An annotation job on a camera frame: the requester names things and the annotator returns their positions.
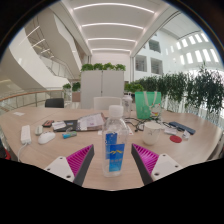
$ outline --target table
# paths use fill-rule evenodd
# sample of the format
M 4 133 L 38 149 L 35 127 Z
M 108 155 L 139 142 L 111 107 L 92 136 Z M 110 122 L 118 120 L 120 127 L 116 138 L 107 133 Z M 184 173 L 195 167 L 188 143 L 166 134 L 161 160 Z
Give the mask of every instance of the table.
M 25 113 L 17 116 L 14 113 Z M 67 108 L 38 108 L 38 107 L 21 107 L 7 112 L 0 116 L 0 126 L 4 132 L 7 142 L 12 151 L 17 155 L 22 144 L 20 141 L 21 127 L 30 125 L 32 143 L 22 149 L 20 160 L 23 163 L 34 165 L 41 169 L 47 167 L 58 156 L 69 156 L 72 153 L 94 144 L 95 155 L 90 163 L 85 180 L 84 188 L 102 189 L 102 190 L 122 190 L 133 189 L 144 186 L 138 167 L 131 154 L 131 144 L 135 143 L 145 147 L 157 154 L 167 153 L 182 167 L 205 162 L 215 149 L 222 130 L 194 114 L 173 113 L 164 111 L 162 114 L 163 121 L 176 121 L 185 126 L 196 130 L 189 140 L 183 140 L 181 143 L 171 142 L 169 135 L 160 133 L 159 141 L 153 145 L 145 145 L 142 141 L 142 132 L 135 132 L 135 128 L 128 124 L 134 135 L 130 135 L 125 148 L 123 159 L 123 173 L 121 176 L 107 178 L 102 172 L 102 136 L 97 131 L 78 132 L 76 137 L 63 139 L 62 133 L 56 133 L 55 139 L 47 144 L 38 144 L 38 136 L 35 135 L 35 128 L 42 125 L 46 120 L 75 120 L 79 117 L 103 112 L 108 116 L 108 111 L 95 111 L 84 109 L 67 109 Z M 136 118 L 136 112 L 131 112 L 131 117 Z M 51 128 L 44 128 L 44 131 L 52 131 Z

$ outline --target computer mouse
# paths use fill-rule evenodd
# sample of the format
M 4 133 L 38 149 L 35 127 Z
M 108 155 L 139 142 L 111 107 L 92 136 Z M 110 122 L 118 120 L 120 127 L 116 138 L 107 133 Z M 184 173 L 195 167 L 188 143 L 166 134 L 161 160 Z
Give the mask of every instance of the computer mouse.
M 54 132 L 51 132 L 51 131 L 44 132 L 39 136 L 38 143 L 42 145 L 42 144 L 45 144 L 45 143 L 51 141 L 54 138 L 55 138 Z

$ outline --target glass railing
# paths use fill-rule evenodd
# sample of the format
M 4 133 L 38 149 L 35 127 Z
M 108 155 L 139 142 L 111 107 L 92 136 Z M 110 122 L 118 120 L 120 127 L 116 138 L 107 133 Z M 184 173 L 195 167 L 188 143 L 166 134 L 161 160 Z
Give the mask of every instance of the glass railing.
M 61 87 L 31 88 L 0 94 L 0 115 L 25 106 L 44 106 L 46 99 L 64 98 L 65 104 L 71 102 L 71 93 Z

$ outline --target blue label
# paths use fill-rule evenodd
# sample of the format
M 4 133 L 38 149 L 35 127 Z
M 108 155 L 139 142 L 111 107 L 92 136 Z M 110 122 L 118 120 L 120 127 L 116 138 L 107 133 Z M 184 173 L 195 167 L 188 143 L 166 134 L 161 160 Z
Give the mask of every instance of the blue label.
M 117 143 L 117 133 L 106 134 L 106 159 L 110 159 L 110 145 Z
M 121 170 L 124 155 L 124 144 L 110 145 L 109 172 Z

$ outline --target small bottle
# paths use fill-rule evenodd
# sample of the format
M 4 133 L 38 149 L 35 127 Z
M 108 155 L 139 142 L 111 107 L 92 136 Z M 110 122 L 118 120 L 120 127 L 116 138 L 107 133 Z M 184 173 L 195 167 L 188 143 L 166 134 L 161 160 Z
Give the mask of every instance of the small bottle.
M 103 125 L 103 174 L 114 177 L 121 174 L 125 145 L 129 135 L 122 119 L 123 106 L 109 106 L 109 118 Z
M 130 118 L 132 106 L 131 93 L 128 93 L 128 95 L 124 95 L 124 97 L 122 98 L 122 106 L 124 107 L 123 119 Z

